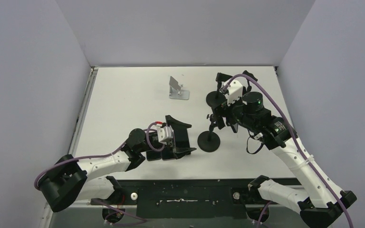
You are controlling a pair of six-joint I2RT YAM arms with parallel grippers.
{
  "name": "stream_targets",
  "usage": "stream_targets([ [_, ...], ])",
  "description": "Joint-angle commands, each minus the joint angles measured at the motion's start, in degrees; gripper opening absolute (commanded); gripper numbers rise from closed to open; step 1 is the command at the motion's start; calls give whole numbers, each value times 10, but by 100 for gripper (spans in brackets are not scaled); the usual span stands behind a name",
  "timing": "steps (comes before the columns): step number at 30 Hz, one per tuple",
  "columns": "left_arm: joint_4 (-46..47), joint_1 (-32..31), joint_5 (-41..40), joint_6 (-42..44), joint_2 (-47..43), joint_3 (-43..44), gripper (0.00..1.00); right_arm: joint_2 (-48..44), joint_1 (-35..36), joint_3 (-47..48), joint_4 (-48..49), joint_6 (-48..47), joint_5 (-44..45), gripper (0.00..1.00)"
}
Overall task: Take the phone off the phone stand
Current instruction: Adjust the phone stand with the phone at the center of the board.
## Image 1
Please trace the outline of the black phone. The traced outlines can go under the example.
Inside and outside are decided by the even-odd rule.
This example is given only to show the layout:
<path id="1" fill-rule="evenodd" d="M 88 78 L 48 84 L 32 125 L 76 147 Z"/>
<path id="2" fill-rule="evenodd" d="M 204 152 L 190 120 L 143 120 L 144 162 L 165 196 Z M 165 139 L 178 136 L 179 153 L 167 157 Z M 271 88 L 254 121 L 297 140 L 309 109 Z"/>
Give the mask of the black phone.
<path id="1" fill-rule="evenodd" d="M 187 129 L 175 129 L 175 143 L 176 147 L 188 148 L 190 147 Z"/>
<path id="2" fill-rule="evenodd" d="M 146 160 L 147 161 L 156 161 L 162 159 L 162 153 L 156 151 L 147 151 L 146 152 Z"/>

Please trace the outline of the purple phone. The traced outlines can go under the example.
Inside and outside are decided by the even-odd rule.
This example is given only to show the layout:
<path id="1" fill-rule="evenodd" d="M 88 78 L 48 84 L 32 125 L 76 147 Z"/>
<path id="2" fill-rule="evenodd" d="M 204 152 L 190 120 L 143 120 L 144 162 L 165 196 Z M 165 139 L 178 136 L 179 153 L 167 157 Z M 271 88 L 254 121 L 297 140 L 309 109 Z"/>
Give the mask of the purple phone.
<path id="1" fill-rule="evenodd" d="M 176 159 L 175 154 L 172 151 L 162 151 L 161 158 L 163 161 Z"/>

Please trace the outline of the black tall phone stand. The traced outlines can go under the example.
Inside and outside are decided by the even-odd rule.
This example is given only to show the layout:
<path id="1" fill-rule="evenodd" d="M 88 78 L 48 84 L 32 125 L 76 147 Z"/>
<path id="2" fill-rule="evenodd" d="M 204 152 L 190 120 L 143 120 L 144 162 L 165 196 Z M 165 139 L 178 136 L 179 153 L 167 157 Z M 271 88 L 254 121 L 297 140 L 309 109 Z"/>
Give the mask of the black tall phone stand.
<path id="1" fill-rule="evenodd" d="M 210 120 L 209 129 L 199 134 L 197 144 L 199 148 L 205 152 L 214 152 L 219 148 L 221 140 L 214 132 L 217 122 L 213 117 L 213 114 L 207 115 L 207 119 Z"/>

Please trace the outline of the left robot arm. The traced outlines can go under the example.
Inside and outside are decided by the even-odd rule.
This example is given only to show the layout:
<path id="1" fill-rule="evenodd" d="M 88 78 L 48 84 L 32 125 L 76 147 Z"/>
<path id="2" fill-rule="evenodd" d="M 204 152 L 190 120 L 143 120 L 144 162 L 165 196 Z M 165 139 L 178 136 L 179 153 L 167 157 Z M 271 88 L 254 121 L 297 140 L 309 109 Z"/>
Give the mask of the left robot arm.
<path id="1" fill-rule="evenodd" d="M 191 154 L 195 150 L 189 145 L 191 127 L 167 115 L 164 122 L 154 122 L 146 129 L 133 129 L 111 153 L 64 155 L 36 177 L 34 188 L 42 192 L 53 212 L 60 212 L 79 200 L 99 199 L 116 204 L 123 193 L 112 174 L 137 168 L 150 154 L 159 155 L 161 160 Z"/>

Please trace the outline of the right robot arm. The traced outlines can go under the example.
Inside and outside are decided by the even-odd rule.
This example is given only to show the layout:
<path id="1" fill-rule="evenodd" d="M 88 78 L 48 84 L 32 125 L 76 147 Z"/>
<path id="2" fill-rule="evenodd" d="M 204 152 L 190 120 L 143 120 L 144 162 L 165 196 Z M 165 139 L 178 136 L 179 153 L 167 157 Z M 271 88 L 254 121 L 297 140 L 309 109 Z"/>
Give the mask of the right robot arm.
<path id="1" fill-rule="evenodd" d="M 271 178 L 259 176 L 249 184 L 248 196 L 255 203 L 275 202 L 298 213 L 311 228 L 327 228 L 356 201 L 356 195 L 336 185 L 317 165 L 295 130 L 265 108 L 263 95 L 247 92 L 236 98 L 213 91 L 206 96 L 218 128 L 243 127 L 279 157 L 297 178 L 303 190 L 281 185 Z"/>

